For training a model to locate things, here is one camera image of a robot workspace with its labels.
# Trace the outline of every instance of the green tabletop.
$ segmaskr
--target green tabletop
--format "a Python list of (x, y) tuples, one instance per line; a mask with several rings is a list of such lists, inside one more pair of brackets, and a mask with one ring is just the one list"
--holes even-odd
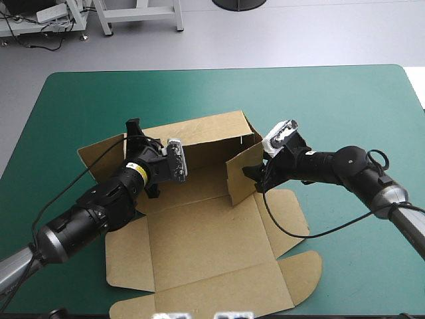
[[(151, 127), (232, 110), (243, 110), (261, 134), (293, 118), (315, 150), (382, 149), (389, 174), (409, 190), (411, 202), (425, 206), (424, 112), (399, 66), (56, 73), (0, 180), (0, 257), (30, 242), (37, 211), (84, 168), (78, 148), (124, 132), (129, 118)], [(44, 222), (91, 185), (84, 177)], [(284, 187), (295, 191), (311, 233), (366, 211), (342, 187)], [(425, 313), (425, 264), (390, 222), (369, 217), (304, 241), (287, 255), (311, 249), (323, 257), (323, 275), (312, 296), (288, 313)], [(23, 285), (8, 311), (65, 306), (73, 313), (106, 313), (115, 301), (142, 295), (108, 286), (104, 254), (101, 238), (66, 264), (49, 265)]]

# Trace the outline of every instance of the cardboard box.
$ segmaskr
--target cardboard box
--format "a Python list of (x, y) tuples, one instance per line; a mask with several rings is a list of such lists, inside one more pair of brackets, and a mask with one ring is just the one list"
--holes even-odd
[[(220, 311), (256, 316), (293, 308), (315, 289), (321, 258), (309, 251), (277, 261), (301, 240), (273, 224), (254, 182), (242, 167), (262, 161), (261, 136), (241, 111), (145, 129), (148, 136), (180, 138), (189, 175), (160, 185), (158, 199), (141, 194), (144, 217), (106, 236), (106, 279), (112, 286), (155, 292), (114, 304), (112, 319), (150, 318), (155, 312)], [(90, 165), (115, 136), (78, 150)], [(91, 171), (105, 180), (122, 163), (116, 147)], [(295, 195), (268, 192), (276, 219), (293, 233), (309, 229)]]

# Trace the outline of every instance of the gray floor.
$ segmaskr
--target gray floor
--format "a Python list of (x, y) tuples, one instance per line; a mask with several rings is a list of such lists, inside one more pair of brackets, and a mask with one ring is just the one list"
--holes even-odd
[[(0, 48), (0, 174), (46, 77), (54, 72), (425, 66), (425, 0), (268, 0), (263, 7), (244, 13), (224, 11), (211, 0), (181, 1), (182, 33), (175, 31), (171, 21), (147, 21), (116, 24), (115, 35), (107, 38), (92, 13), (87, 43), (74, 34), (55, 53), (14, 43)], [(130, 7), (123, 1), (109, 2)], [(38, 35), (26, 39), (44, 42)], [(46, 44), (54, 46), (55, 41)]]

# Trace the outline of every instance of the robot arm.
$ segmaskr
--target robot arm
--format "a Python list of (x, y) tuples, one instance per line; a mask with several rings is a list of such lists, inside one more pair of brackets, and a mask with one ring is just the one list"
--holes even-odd
[[(263, 139), (267, 164), (244, 167), (247, 177), (265, 193), (290, 179), (304, 184), (321, 182), (341, 185), (354, 193), (380, 219), (388, 219), (425, 259), (425, 214), (408, 203), (408, 192), (384, 171), (388, 158), (378, 150), (366, 152), (347, 146), (335, 153), (314, 152), (297, 132), (298, 125), (280, 122)], [(372, 157), (377, 152), (384, 167)]]
[(135, 216), (135, 200), (143, 190), (154, 198), (159, 196), (158, 183), (185, 181), (187, 167), (179, 140), (170, 139), (164, 148), (159, 140), (143, 134), (139, 119), (129, 120), (126, 126), (126, 160), (115, 173), (42, 226), (35, 246), (29, 245), (0, 262), (0, 298), (13, 291), (21, 279), (48, 264), (66, 262), (97, 236), (127, 225)]

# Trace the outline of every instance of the black wire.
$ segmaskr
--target black wire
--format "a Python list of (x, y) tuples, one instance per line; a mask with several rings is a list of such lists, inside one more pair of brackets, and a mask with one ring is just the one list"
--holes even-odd
[(13, 30), (12, 30), (12, 27), (11, 27), (11, 25), (10, 25), (10, 23), (9, 23), (9, 20), (8, 20), (8, 18), (6, 17), (6, 14), (4, 14), (2, 11), (0, 11), (0, 13), (3, 15), (3, 17), (5, 18), (5, 20), (6, 20), (6, 23), (7, 23), (7, 26), (8, 26), (8, 28), (9, 28), (9, 30), (10, 30), (10, 32), (11, 32), (11, 34), (12, 34), (12, 37), (13, 37), (13, 39), (19, 44), (19, 45), (21, 45), (21, 46), (23, 46), (23, 47), (27, 47), (27, 45), (25, 44), (25, 43), (22, 43), (18, 38), (17, 38), (17, 36), (13, 33)]
[[(9, 18), (11, 18), (12, 16), (7, 15), (6, 13), (4, 13), (4, 12), (2, 12), (2, 11), (0, 11), (0, 13), (3, 15), (4, 20), (6, 20), (7, 26), (8, 26), (8, 28), (9, 28), (9, 30), (10, 30), (10, 32), (11, 32), (11, 34), (12, 34), (12, 37), (13, 37), (13, 39), (15, 40), (15, 42), (16, 42), (16, 43), (18, 43), (19, 45), (21, 45), (22, 47), (29, 48), (29, 49), (44, 49), (44, 50), (51, 51), (51, 52), (54, 52), (54, 51), (59, 50), (60, 48), (62, 48), (62, 44), (63, 44), (63, 42), (65, 41), (66, 34), (67, 34), (67, 33), (69, 33), (69, 32), (71, 32), (71, 31), (73, 30), (73, 28), (74, 28), (74, 25), (75, 25), (75, 20), (73, 20), (73, 21), (72, 21), (71, 29), (67, 30), (67, 28), (68, 28), (69, 26), (67, 26), (67, 27), (65, 28), (65, 32), (64, 32), (64, 34), (63, 34), (62, 38), (60, 39), (59, 45), (58, 45), (56, 48), (54, 48), (54, 49), (52, 49), (52, 48), (48, 48), (48, 47), (44, 47), (44, 46), (42, 46), (42, 45), (26, 45), (25, 43), (22, 43), (22, 42), (19, 40), (19, 38), (18, 38), (18, 37), (14, 34), (14, 32), (13, 32), (13, 29), (12, 29), (12, 27), (11, 27), (10, 23), (9, 23)], [(34, 20), (30, 20), (30, 19), (25, 19), (25, 20), (26, 20), (26, 21), (29, 21), (29, 22), (37, 23), (37, 22), (36, 22), (36, 21), (34, 21)], [(47, 28), (48, 26), (49, 26), (49, 25), (45, 25), (45, 26), (41, 29), (41, 32), (42, 32), (45, 28)]]
[[(382, 158), (385, 161), (384, 166), (381, 165), (375, 158), (373, 158), (372, 153), (378, 153), (382, 156)], [(388, 156), (383, 151), (380, 150), (370, 150), (367, 152), (367, 157), (370, 159), (370, 161), (373, 163), (373, 165), (378, 169), (379, 177), (382, 177), (384, 175), (384, 171), (386, 171), (390, 167), (390, 160), (388, 159)]]
[(16, 284), (15, 287), (13, 287), (12, 291), (7, 296), (5, 303), (0, 308), (0, 314), (4, 313), (7, 306), (11, 303), (11, 301), (12, 301), (13, 297), (15, 296), (15, 294), (17, 293), (19, 287), (21, 287), (22, 283), (24, 282), (24, 279), (28, 276), (28, 273), (31, 270), (31, 267), (32, 267), (34, 261), (35, 261), (35, 255), (33, 255), (31, 257), (31, 260), (29, 261), (27, 267), (25, 268), (25, 271), (23, 272), (22, 276), (19, 277), (18, 283)]
[(110, 152), (114, 147), (116, 147), (118, 144), (122, 143), (125, 140), (131, 140), (133, 138), (141, 138), (144, 140), (150, 140), (151, 142), (156, 143), (158, 146), (163, 147), (163, 145), (161, 144), (161, 142), (158, 142), (157, 140), (150, 138), (149, 136), (144, 136), (144, 135), (132, 135), (132, 136), (126, 136), (120, 140), (118, 140), (117, 142), (115, 142), (114, 144), (112, 144), (108, 149), (106, 149), (106, 151), (104, 151), (98, 158), (96, 158), (93, 163), (91, 163), (84, 171), (82, 171), (80, 174), (77, 175), (76, 178), (74, 178), (58, 195), (56, 195), (55, 197), (53, 197), (50, 201), (48, 201), (43, 207), (42, 209), (39, 211), (39, 213), (37, 214), (36, 219), (33, 221), (33, 224), (31, 225), (31, 233), (33, 236), (33, 242), (34, 242), (34, 246), (35, 246), (35, 252), (33, 253), (33, 257), (31, 258), (30, 262), (28, 263), (27, 267), (25, 268), (24, 273), (21, 275), (21, 277), (19, 278), (18, 283), (16, 284), (15, 287), (13, 287), (12, 291), (9, 293), (5, 303), (2, 305), (2, 307), (0, 308), (0, 314), (3, 313), (6, 310), (6, 307), (10, 304), (10, 302), (12, 301), (13, 297), (15, 296), (15, 294), (17, 293), (19, 287), (22, 285), (22, 283), (24, 282), (24, 280), (26, 279), (26, 277), (29, 274), (29, 271), (36, 259), (36, 254), (38, 254), (39, 251), (39, 244), (37, 241), (37, 234), (36, 234), (36, 227), (37, 227), (37, 223), (40, 221), (41, 217), (43, 216), (44, 212), (56, 201), (58, 200), (63, 194), (65, 194), (78, 180), (81, 179), (81, 177), (83, 177), (88, 171), (90, 171), (108, 152)]
[(2, 11), (0, 11), (0, 13), (3, 15), (2, 19), (6, 19), (6, 18), (16, 19), (16, 18), (18, 18), (18, 19), (22, 19), (26, 22), (35, 23), (36, 25), (43, 25), (44, 24), (44, 23), (39, 23), (38, 21), (35, 21), (35, 20), (32, 20), (32, 19), (25, 18), (25, 17), (17, 17), (17, 16), (14, 16), (14, 15), (8, 15), (7, 13), (4, 13)]
[(273, 220), (273, 223), (275, 224), (275, 226), (277, 226), (277, 228), (278, 228), (278, 229), (280, 229), (281, 231), (283, 231), (283, 232), (284, 232), (285, 234), (287, 234), (288, 236), (295, 237), (295, 238), (301, 238), (301, 239), (312, 239), (312, 238), (322, 237), (322, 236), (328, 235), (328, 234), (330, 234), (330, 233), (334, 233), (334, 232), (336, 232), (336, 231), (339, 231), (340, 229), (343, 229), (343, 228), (345, 228), (345, 227), (348, 227), (349, 225), (352, 225), (352, 224), (354, 224), (354, 223), (356, 223), (356, 222), (358, 222), (358, 221), (361, 221), (362, 219), (365, 219), (366, 217), (368, 217), (368, 216), (370, 216), (370, 215), (372, 215), (372, 214), (377, 213), (377, 212), (378, 212), (378, 211), (380, 211), (381, 209), (388, 208), (388, 207), (391, 207), (391, 208), (390, 208), (390, 210), (391, 210), (391, 211), (393, 211), (395, 208), (401, 207), (401, 208), (409, 208), (409, 209), (412, 209), (412, 210), (414, 210), (414, 211), (421, 211), (421, 212), (425, 213), (425, 209), (422, 209), (422, 208), (419, 208), (419, 207), (413, 206), (413, 205), (411, 205), (410, 203), (390, 203), (390, 204), (387, 204), (387, 205), (383, 205), (383, 206), (377, 207), (376, 209), (374, 209), (374, 210), (372, 210), (372, 211), (369, 211), (368, 213), (365, 213), (364, 215), (361, 215), (360, 217), (357, 217), (357, 218), (355, 218), (355, 219), (352, 219), (352, 220), (348, 221), (347, 223), (345, 223), (345, 224), (343, 224), (343, 225), (340, 225), (340, 226), (338, 226), (338, 227), (335, 227), (335, 228), (333, 228), (333, 229), (330, 229), (330, 230), (328, 230), (328, 231), (324, 231), (324, 232), (319, 233), (319, 234), (316, 234), (316, 235), (297, 235), (297, 234), (293, 234), (293, 233), (291, 233), (291, 232), (287, 231), (286, 229), (284, 229), (284, 228), (283, 228), (283, 227), (282, 227), (282, 226), (281, 226), (281, 225), (280, 225), (280, 224), (276, 221), (276, 219), (274, 218), (274, 216), (273, 216), (272, 212), (270, 211), (270, 208), (269, 208), (268, 203), (267, 203), (267, 199), (266, 199), (266, 192), (267, 192), (267, 191), (265, 191), (265, 189), (266, 189), (265, 184), (266, 184), (266, 180), (267, 180), (267, 178), (268, 178), (268, 175), (269, 175), (269, 173), (270, 173), (270, 172), (268, 171), (268, 167), (269, 167), (269, 164), (273, 161), (273, 159), (274, 159), (274, 158), (272, 158), (272, 159), (271, 159), (270, 161), (268, 161), (268, 162), (267, 162), (267, 164), (266, 164), (266, 169), (265, 169), (265, 172), (264, 172), (264, 180), (263, 180), (263, 192), (262, 192), (262, 196), (263, 196), (264, 205), (266, 206), (267, 212), (268, 212), (268, 214), (269, 214), (270, 218)]
[(28, 47), (30, 49), (44, 49), (44, 50), (51, 51), (51, 52), (57, 51), (60, 48), (62, 48), (62, 44), (65, 41), (66, 34), (69, 33), (69, 32), (71, 32), (73, 30), (74, 25), (75, 25), (75, 20), (72, 21), (71, 29), (67, 30), (67, 28), (69, 27), (69, 26), (67, 26), (67, 28), (65, 29), (65, 32), (64, 32), (62, 38), (60, 38), (59, 45), (56, 48), (54, 48), (54, 49), (48, 48), (48, 47), (44, 47), (42, 45), (29, 45)]
[(34, 241), (34, 245), (36, 247), (36, 249), (38, 250), (38, 243), (37, 243), (37, 238), (36, 238), (36, 233), (35, 233), (35, 228), (37, 226), (37, 223), (40, 221), (41, 217), (43, 216), (43, 213), (56, 201), (59, 199), (59, 197), (61, 197), (64, 193), (66, 193), (78, 180), (80, 180), (81, 177), (83, 177), (88, 171), (90, 171), (93, 166), (95, 166), (108, 152), (110, 152), (110, 150), (112, 150), (114, 147), (116, 147), (118, 144), (120, 144), (121, 142), (125, 141), (125, 140), (130, 140), (133, 138), (143, 138), (145, 140), (151, 140), (152, 142), (158, 144), (159, 146), (163, 147), (163, 145), (158, 142), (157, 140), (150, 138), (149, 136), (144, 136), (144, 135), (132, 135), (132, 136), (126, 136), (120, 140), (118, 140), (117, 142), (115, 142), (114, 144), (112, 144), (106, 151), (104, 151), (93, 163), (91, 163), (84, 171), (82, 171), (81, 173), (79, 173), (77, 175), (76, 178), (74, 178), (58, 195), (56, 195), (55, 197), (53, 197), (50, 201), (48, 201), (43, 207), (42, 209), (39, 211), (36, 219), (33, 221), (33, 224), (31, 225), (31, 232), (33, 234), (33, 241)]

